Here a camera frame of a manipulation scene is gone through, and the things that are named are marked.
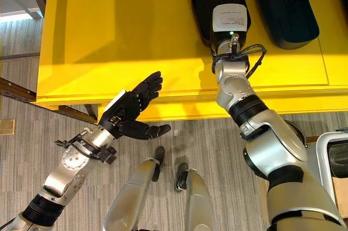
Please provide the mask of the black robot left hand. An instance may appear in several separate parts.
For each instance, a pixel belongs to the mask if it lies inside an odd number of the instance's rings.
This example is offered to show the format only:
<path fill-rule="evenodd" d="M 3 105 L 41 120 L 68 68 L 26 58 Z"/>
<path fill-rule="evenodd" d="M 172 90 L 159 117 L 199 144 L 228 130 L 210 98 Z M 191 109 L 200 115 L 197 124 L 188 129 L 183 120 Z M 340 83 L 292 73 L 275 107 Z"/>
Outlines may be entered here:
<path fill-rule="evenodd" d="M 158 138 L 171 130 L 168 124 L 150 126 L 137 120 L 150 101 L 159 96 L 163 78 L 157 71 L 149 75 L 133 90 L 125 91 L 109 106 L 101 116 L 98 125 L 106 129 L 113 137 L 126 136 L 138 140 Z"/>

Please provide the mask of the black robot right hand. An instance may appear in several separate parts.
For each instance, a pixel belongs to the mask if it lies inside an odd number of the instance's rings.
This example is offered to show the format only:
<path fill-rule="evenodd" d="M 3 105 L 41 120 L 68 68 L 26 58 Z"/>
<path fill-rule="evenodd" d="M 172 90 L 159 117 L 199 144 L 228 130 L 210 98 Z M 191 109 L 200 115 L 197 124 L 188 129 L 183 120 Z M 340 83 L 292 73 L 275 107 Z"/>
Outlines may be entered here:
<path fill-rule="evenodd" d="M 202 43 L 210 47 L 239 34 L 241 46 L 251 25 L 246 0 L 191 0 Z"/>

